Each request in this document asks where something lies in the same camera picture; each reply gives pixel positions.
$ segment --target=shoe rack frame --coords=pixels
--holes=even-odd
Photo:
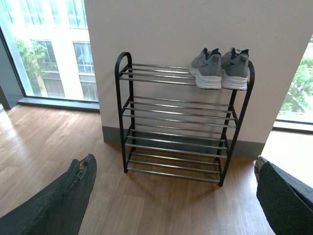
[[[127,64],[120,69],[124,57],[127,58]],[[239,91],[246,95],[238,117],[234,108],[238,90],[228,90],[231,92],[229,104],[135,96],[134,83],[169,84],[175,89],[180,85],[195,86],[195,78],[189,74],[186,67],[133,64],[129,52],[121,53],[115,64],[115,84],[124,172],[137,171],[174,176],[218,183],[222,186],[254,84],[254,67],[250,61],[248,67],[250,79],[247,82],[247,90]],[[129,94],[123,94],[123,97],[128,96],[123,104],[121,82],[128,82],[129,87]],[[130,126],[124,129],[126,119]],[[140,123],[142,120],[157,121],[159,124]],[[190,125],[212,126],[220,128],[221,131],[192,129]],[[235,129],[231,141],[226,136],[228,128]],[[183,134],[173,133],[173,130],[179,130]],[[203,136],[207,134],[218,137]]]

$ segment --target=metal rod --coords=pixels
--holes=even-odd
[[[187,162],[187,163],[197,163],[197,164],[202,164],[202,165],[204,165],[204,164],[205,165],[219,165],[218,163],[210,163],[210,162],[203,162],[203,161],[196,161],[196,160],[182,159],[182,158],[172,158],[172,157],[143,154],[143,153],[132,153],[132,155],[133,156],[150,157],[150,158],[160,158],[160,159],[173,160],[173,161],[179,161],[179,162]]]
[[[152,139],[152,138],[145,138],[145,137],[132,137],[132,136],[127,136],[127,137],[128,137],[128,138],[135,139],[135,140],[142,140],[142,141],[155,141],[155,142],[173,143],[173,144],[183,144],[183,145],[197,146],[197,147],[204,147],[204,148],[226,149],[226,147],[211,146],[211,145],[198,144],[198,143],[188,143],[188,142],[178,142],[178,141],[166,141],[166,140],[159,140],[159,139]]]
[[[177,108],[177,109],[190,109],[190,110],[200,110],[200,111],[210,111],[210,112],[218,112],[218,113],[230,113],[230,110],[220,110],[220,109],[206,109],[206,108],[197,108],[197,107],[189,107],[189,106],[178,106],[178,105],[169,105],[169,104],[152,104],[152,103],[143,103],[137,101],[130,101],[130,103],[140,104],[140,105],[150,105],[150,106],[160,106],[160,107],[168,107],[168,108]]]
[[[234,148],[235,148],[235,145],[236,145],[236,141],[237,141],[237,138],[238,138],[238,135],[239,135],[239,131],[240,131],[241,125],[243,123],[243,119],[244,119],[244,116],[245,116],[245,113],[246,113],[246,108],[248,106],[249,99],[250,99],[251,92],[252,92],[252,88],[253,88],[253,85],[254,85],[255,73],[254,73],[254,66],[253,66],[251,61],[249,61],[248,67],[249,67],[249,70],[250,70],[250,81],[248,83],[246,96],[245,96],[245,99],[244,99],[244,102],[243,102],[243,105],[242,105],[242,108],[241,108],[241,111],[240,111],[240,116],[239,116],[239,119],[238,119],[237,128],[236,128],[233,140],[231,142],[229,152],[227,154],[228,157],[227,157],[227,160],[225,162],[225,166],[224,166],[224,169],[223,169],[221,181],[219,183],[220,186],[223,186],[223,183],[224,183],[224,180],[225,180],[225,176],[226,176],[226,173],[227,173],[227,170],[228,170],[228,167],[229,167],[230,159],[232,157],[232,154],[233,154],[233,151],[234,151]]]
[[[186,79],[195,80],[194,77],[180,77],[180,76],[170,76],[170,75],[159,75],[159,74],[149,74],[149,73],[136,73],[136,72],[123,72],[124,75],[131,76],[144,76],[144,77],[164,77],[164,78],[176,78],[176,79]]]
[[[124,127],[123,127],[123,113],[122,113],[122,104],[121,104],[121,89],[120,89],[120,79],[119,79],[119,66],[124,57],[127,57],[127,62],[129,67],[132,66],[132,56],[129,52],[123,52],[119,55],[116,64],[115,64],[115,85],[116,85],[116,97],[117,97],[117,109],[118,109],[118,119],[119,119],[119,130],[120,130],[120,138],[121,138],[121,148],[122,148],[122,158],[123,158],[123,166],[124,172],[127,172],[127,162],[126,162],[126,151],[125,151],[125,143],[124,143]]]
[[[200,114],[189,114],[189,113],[178,113],[178,112],[169,112],[169,111],[161,111],[161,110],[147,110],[147,109],[132,109],[132,108],[125,108],[126,110],[134,110],[134,111],[141,111],[141,112],[149,112],[149,113],[160,113],[160,114],[173,114],[173,115],[182,115],[182,116],[190,116],[190,117],[199,117],[199,118],[213,118],[213,119],[222,119],[222,120],[235,120],[231,117],[218,117],[218,116],[211,116],[211,115],[200,115]]]
[[[129,101],[134,101],[134,98],[132,98],[131,96],[128,97],[128,99],[126,100],[124,106],[122,107],[122,113],[124,113],[126,107],[127,107],[128,104],[129,104]]]
[[[223,125],[223,124],[215,124],[215,123],[209,123],[209,122],[200,122],[200,121],[165,119],[165,118],[145,117],[145,116],[130,115],[130,114],[123,114],[123,116],[124,116],[124,117],[131,117],[131,118],[143,118],[143,119],[150,119],[150,120],[158,120],[158,121],[172,121],[172,122],[190,123],[190,124],[206,125],[206,126],[218,126],[218,127],[236,128],[236,126]]]
[[[232,114],[233,114],[233,117],[234,117],[234,119],[235,119],[235,124],[237,125],[237,123],[238,123],[238,117],[237,117],[235,108],[234,108],[234,106],[231,106],[230,108],[231,108],[231,110],[233,111]]]
[[[180,135],[180,134],[171,134],[171,133],[162,133],[162,132],[154,132],[154,131],[138,131],[138,130],[131,130],[131,131],[137,131],[144,134],[158,134],[158,135],[164,135],[164,136],[177,136],[177,137],[186,137],[186,138],[192,138],[192,139],[199,139],[199,140],[207,140],[207,141],[222,141],[218,138],[210,138],[210,137],[202,137],[202,136],[192,136],[192,135]]]
[[[170,82],[170,81],[160,81],[160,80],[144,80],[144,79],[136,79],[136,78],[129,78],[129,77],[120,77],[120,80],[136,81],[136,82],[152,82],[152,83],[164,83],[164,84],[174,84],[174,85],[196,86],[195,83]]]
[[[189,72],[182,72],[182,71],[170,71],[170,70],[148,70],[148,69],[138,69],[132,68],[133,71],[143,71],[143,72],[162,72],[162,73],[177,73],[177,74],[188,74],[192,76]]]
[[[130,147],[138,147],[138,148],[144,148],[144,149],[153,149],[153,150],[160,150],[160,151],[166,151],[166,152],[193,154],[193,155],[198,155],[198,156],[203,156],[203,157],[227,158],[227,156],[224,156],[224,155],[216,155],[216,154],[210,154],[210,153],[183,151],[183,150],[176,150],[176,149],[170,149],[170,148],[157,148],[157,147],[150,147],[150,146],[144,146],[144,145],[138,145],[138,144],[130,144],[130,143],[126,143],[125,145],[126,146],[130,146]]]
[[[187,70],[187,69],[189,69],[188,67],[177,67],[177,66],[166,66],[166,65],[133,64],[133,66],[156,67],[156,68],[170,68],[170,69],[181,69],[181,70]]]
[[[127,170],[149,173],[149,174],[154,174],[154,175],[171,176],[171,177],[177,177],[177,178],[183,178],[183,179],[189,179],[189,180],[200,180],[200,181],[207,181],[207,182],[213,182],[213,183],[219,183],[220,182],[219,180],[213,180],[213,179],[198,178],[198,177],[184,176],[184,175],[176,175],[176,174],[169,174],[169,173],[163,173],[163,172],[155,172],[155,171],[150,171],[150,170],[134,169],[134,168],[129,168],[129,167],[127,168]]]
[[[214,132],[214,131],[203,131],[203,130],[196,130],[196,129],[187,129],[187,128],[179,128],[179,127],[172,127],[172,126],[159,126],[159,125],[148,125],[143,123],[135,123],[137,126],[146,126],[146,127],[155,127],[155,128],[164,128],[164,129],[171,129],[171,130],[180,130],[180,131],[192,131],[192,132],[201,132],[201,133],[208,133],[208,134],[216,134],[221,135],[221,132]]]
[[[132,160],[132,159],[129,159],[129,162],[130,163],[136,163],[136,164],[154,165],[154,166],[160,166],[160,167],[166,167],[166,168],[173,168],[173,169],[179,169],[179,170],[191,170],[191,171],[210,173],[210,174],[219,174],[220,173],[219,171],[215,171],[215,170],[204,170],[204,169],[184,167],[184,166],[176,166],[176,165],[165,165],[165,164],[159,164],[159,163],[137,161],[137,160]]]
[[[149,97],[142,97],[142,96],[134,96],[134,98],[149,99],[149,100],[162,100],[162,101],[171,101],[171,102],[183,102],[183,103],[190,103],[190,104],[204,104],[204,105],[213,105],[213,106],[225,106],[225,107],[229,106],[229,104],[206,103],[206,102],[188,101],[188,100],[180,100],[180,99],[149,98]]]

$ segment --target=glass pane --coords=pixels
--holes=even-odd
[[[76,14],[75,14],[75,7],[74,7],[74,3],[72,0],[67,0],[67,13],[68,13],[70,26],[78,27]]]
[[[13,9],[10,5],[10,2],[8,0],[0,0],[0,2],[1,2],[2,8],[5,11],[9,24],[14,24],[14,22],[16,21],[16,18],[14,16]]]
[[[98,93],[97,86],[95,82],[81,82],[83,94],[85,100],[88,101],[97,101],[98,102]]]
[[[21,4],[21,8],[22,8],[22,11],[24,14],[26,24],[33,25],[33,21],[31,19],[30,11],[29,11],[28,4],[27,4],[26,0],[20,0],[20,4]]]
[[[34,0],[27,0],[27,5],[34,25],[41,25]]]
[[[313,36],[277,119],[313,123]]]
[[[14,26],[8,17],[10,12],[5,5],[7,2],[11,3],[12,12],[22,10],[22,18],[17,18],[22,20],[17,20]],[[1,12],[7,12],[6,17],[1,17],[0,26],[1,29],[5,28],[4,36],[9,42],[7,44],[26,95],[97,101],[90,44],[84,41],[89,36],[83,2],[79,0],[75,2],[76,5],[73,0],[12,2],[0,0]],[[44,15],[49,8],[52,14]],[[68,17],[72,18],[75,27],[78,26],[77,19],[80,17],[80,25],[85,28],[70,29],[68,22],[64,24],[61,20]],[[55,22],[62,30],[51,26],[46,28],[44,22]]]
[[[74,43],[79,72],[94,73],[90,44]]]
[[[51,98],[65,98],[63,85],[60,79],[50,79],[50,73],[48,73],[44,78],[44,84],[47,91],[47,94]]]
[[[55,25],[61,25],[61,17],[57,0],[50,0],[50,4]]]
[[[43,25],[45,23],[45,14],[42,8],[42,4],[41,4],[42,0],[35,0],[35,6],[37,9],[37,15],[39,17],[40,23],[41,25]]]
[[[85,5],[82,0],[67,0],[67,12],[70,26],[87,28]]]

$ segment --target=gray sneaker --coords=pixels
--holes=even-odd
[[[227,89],[246,90],[250,78],[248,68],[249,50],[236,53],[232,48],[222,57],[222,87]]]
[[[221,54],[219,49],[203,51],[192,62],[189,68],[191,75],[196,78],[196,85],[202,89],[222,88]]]

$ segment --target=shoe rack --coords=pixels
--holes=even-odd
[[[226,90],[228,104],[142,97],[134,94],[138,83],[151,89],[155,83],[166,84],[175,90],[179,86],[195,86],[195,78],[186,67],[134,64],[129,52],[121,53],[115,64],[115,83],[124,172],[222,186],[254,84],[253,64],[249,61],[248,66],[247,90]],[[125,85],[129,92],[121,94],[121,86]],[[240,99],[239,116],[234,108],[238,92],[245,93],[243,102]]]

